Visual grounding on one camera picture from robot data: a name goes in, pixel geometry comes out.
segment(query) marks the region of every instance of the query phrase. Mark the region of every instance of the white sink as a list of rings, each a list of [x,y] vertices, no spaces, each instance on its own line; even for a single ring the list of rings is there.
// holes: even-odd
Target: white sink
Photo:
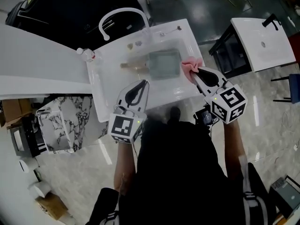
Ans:
[[[274,21],[267,27],[262,25],[265,19],[232,18],[236,30],[249,59],[252,71],[295,62],[295,56],[282,26]]]
[[[150,83],[146,109],[200,95],[196,86],[184,76],[181,68],[179,77],[153,81],[149,73],[120,67],[121,63],[126,63],[133,57],[172,48],[179,50],[183,60],[189,56],[202,57],[186,19],[154,26],[150,30],[153,42],[149,42],[142,31],[138,31],[95,50],[102,54],[102,65],[87,64],[100,122],[109,120],[109,114],[114,111],[120,91],[137,80],[147,79]]]

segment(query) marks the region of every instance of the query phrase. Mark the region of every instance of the small bottle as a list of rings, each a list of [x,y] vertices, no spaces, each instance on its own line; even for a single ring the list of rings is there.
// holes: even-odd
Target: small bottle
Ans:
[[[86,49],[78,48],[76,52],[77,54],[81,55],[82,59],[85,62],[92,62],[96,58],[95,53],[89,48]]]

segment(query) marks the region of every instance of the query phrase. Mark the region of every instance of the black appliance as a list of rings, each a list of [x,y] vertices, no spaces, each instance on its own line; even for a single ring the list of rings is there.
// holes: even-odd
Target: black appliance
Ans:
[[[109,17],[103,28],[110,36],[105,41],[98,25],[101,18],[117,8],[142,10],[137,0],[28,0],[8,14],[6,25],[34,33],[72,49],[95,50],[143,28],[142,17],[122,12]]]

